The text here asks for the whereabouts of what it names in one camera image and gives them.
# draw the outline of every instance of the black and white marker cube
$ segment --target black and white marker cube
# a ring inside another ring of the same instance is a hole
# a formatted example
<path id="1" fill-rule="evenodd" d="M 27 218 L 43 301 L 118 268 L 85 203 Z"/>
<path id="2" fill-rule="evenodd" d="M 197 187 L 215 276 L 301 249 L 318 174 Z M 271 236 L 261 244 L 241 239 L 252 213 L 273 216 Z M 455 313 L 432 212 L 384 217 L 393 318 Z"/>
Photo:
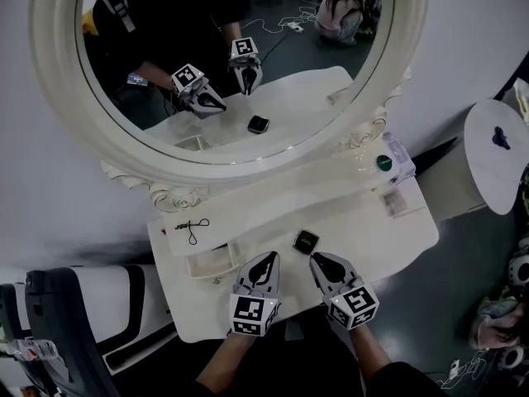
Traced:
<path id="1" fill-rule="evenodd" d="M 353 329 L 374 318 L 379 300 L 369 284 L 363 284 L 331 298 L 329 316 L 342 327 Z"/>
<path id="2" fill-rule="evenodd" d="M 256 55 L 259 53 L 255 46 L 254 40 L 251 37 L 234 40 L 231 43 L 231 58 L 237 59 L 239 57 Z"/>
<path id="3" fill-rule="evenodd" d="M 178 94 L 182 93 L 187 87 L 199 81 L 204 73 L 199 71 L 193 65 L 187 64 L 171 75 L 173 85 Z"/>
<path id="4" fill-rule="evenodd" d="M 277 299 L 230 295 L 230 325 L 233 332 L 263 337 L 279 311 Z"/>

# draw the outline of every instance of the green button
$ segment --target green button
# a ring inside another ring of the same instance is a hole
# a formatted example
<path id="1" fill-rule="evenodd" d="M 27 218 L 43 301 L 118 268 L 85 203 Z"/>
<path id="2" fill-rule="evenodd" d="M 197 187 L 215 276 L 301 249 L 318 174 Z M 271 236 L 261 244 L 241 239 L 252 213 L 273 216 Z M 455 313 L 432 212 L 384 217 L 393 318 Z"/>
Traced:
<path id="1" fill-rule="evenodd" d="M 379 157 L 377 157 L 377 166 L 384 172 L 388 172 L 393 166 L 393 161 L 390 157 L 387 157 L 386 155 L 380 155 Z"/>

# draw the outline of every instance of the mirror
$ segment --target mirror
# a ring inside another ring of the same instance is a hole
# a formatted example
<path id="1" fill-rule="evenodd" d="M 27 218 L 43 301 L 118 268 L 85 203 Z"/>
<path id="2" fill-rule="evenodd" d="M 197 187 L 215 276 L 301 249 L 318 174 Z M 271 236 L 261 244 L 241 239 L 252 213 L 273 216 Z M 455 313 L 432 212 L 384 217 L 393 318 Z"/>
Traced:
<path id="1" fill-rule="evenodd" d="M 83 69 L 124 129 L 232 163 L 258 160 L 318 133 L 341 97 L 355 97 L 345 94 L 382 2 L 83 0 Z"/>

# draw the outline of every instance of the white mirror frame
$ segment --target white mirror frame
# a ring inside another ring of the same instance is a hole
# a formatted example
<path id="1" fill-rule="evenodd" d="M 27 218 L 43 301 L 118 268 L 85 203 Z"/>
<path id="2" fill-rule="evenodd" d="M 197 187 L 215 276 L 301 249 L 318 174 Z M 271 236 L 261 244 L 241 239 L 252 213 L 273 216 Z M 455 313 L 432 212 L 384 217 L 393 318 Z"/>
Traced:
<path id="1" fill-rule="evenodd" d="M 83 71 L 82 60 L 87 64 L 88 58 L 80 25 L 82 0 L 31 0 L 31 51 L 37 77 L 52 108 L 99 159 L 151 182 L 222 187 L 284 169 L 338 142 L 346 135 L 344 132 L 369 120 L 402 78 L 418 42 L 426 9 L 427 0 L 383 0 L 378 34 L 347 95 L 338 102 L 341 114 L 287 151 L 236 164 L 226 161 L 226 155 L 206 156 L 157 141 L 117 111 L 93 73 Z"/>

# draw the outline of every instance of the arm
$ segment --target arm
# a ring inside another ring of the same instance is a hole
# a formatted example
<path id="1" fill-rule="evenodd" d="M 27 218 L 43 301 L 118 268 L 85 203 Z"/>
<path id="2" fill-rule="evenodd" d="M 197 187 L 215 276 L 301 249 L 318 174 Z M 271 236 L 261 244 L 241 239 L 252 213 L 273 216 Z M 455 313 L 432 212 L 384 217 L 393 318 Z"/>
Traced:
<path id="1" fill-rule="evenodd" d="M 136 73 L 151 83 L 168 89 L 169 91 L 172 91 L 174 88 L 171 75 L 151 62 L 143 62 L 141 66 L 136 69 Z"/>
<path id="2" fill-rule="evenodd" d="M 241 34 L 241 25 L 239 22 L 232 22 L 226 25 L 221 26 L 222 34 L 228 45 L 231 45 L 231 42 L 234 40 L 239 40 L 242 38 Z"/>
<path id="3" fill-rule="evenodd" d="M 380 369 L 391 363 L 388 355 L 366 325 L 351 329 L 349 336 L 358 356 L 358 364 L 362 376 L 366 382 Z"/>
<path id="4" fill-rule="evenodd" d="M 232 333 L 197 377 L 197 382 L 219 395 L 230 386 L 242 358 L 255 337 Z"/>

